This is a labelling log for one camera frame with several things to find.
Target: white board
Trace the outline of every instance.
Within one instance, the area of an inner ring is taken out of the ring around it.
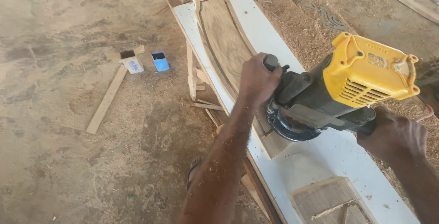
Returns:
[[[281,65],[289,64],[290,70],[298,73],[304,71],[253,0],[230,2],[256,52],[274,54]],[[177,6],[174,11],[224,105],[231,112],[234,102],[206,56],[195,22],[194,4]],[[300,224],[301,221],[290,203],[288,193],[333,176],[349,177],[379,223],[419,223],[369,155],[356,143],[353,134],[329,128],[312,141],[290,144],[272,160],[266,158],[258,139],[252,132],[248,146],[250,153],[289,224]]]

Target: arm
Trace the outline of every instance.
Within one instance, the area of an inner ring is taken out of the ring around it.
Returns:
[[[259,53],[244,63],[238,99],[195,175],[178,224],[232,222],[242,161],[256,108],[270,97],[282,74],[280,65],[273,73],[265,68],[265,56],[265,53]]]
[[[358,144],[392,168],[421,223],[439,223],[439,176],[425,155],[427,129],[384,106],[375,111],[375,131],[358,133]]]

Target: hand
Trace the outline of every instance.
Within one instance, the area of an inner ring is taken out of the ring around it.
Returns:
[[[385,106],[375,108],[377,127],[370,135],[357,133],[357,143],[390,167],[425,159],[428,131],[425,126],[390,112]]]
[[[264,66],[266,53],[258,53],[242,65],[239,97],[254,104],[254,107],[266,101],[281,82],[280,64],[273,72]]]

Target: forearm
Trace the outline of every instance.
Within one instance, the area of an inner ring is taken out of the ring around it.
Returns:
[[[250,100],[239,97],[228,122],[194,178],[180,213],[180,223],[232,221],[242,160],[254,114],[255,107]]]
[[[424,156],[391,166],[422,224],[439,223],[439,176]]]

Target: workbench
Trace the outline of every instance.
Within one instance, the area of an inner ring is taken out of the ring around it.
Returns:
[[[187,39],[190,95],[195,100],[197,74],[212,87],[226,113],[234,101],[218,80],[206,57],[195,20],[191,0],[168,0],[173,14]],[[257,52],[277,56],[281,65],[304,72],[302,65],[283,42],[253,0],[230,0],[248,40]],[[291,143],[272,160],[266,157],[259,137],[252,130],[248,144],[252,162],[272,207],[284,224],[301,223],[289,199],[289,193],[301,187],[335,176],[348,177],[378,223],[419,223],[398,193],[387,181],[353,134],[329,128],[319,137],[303,143]]]

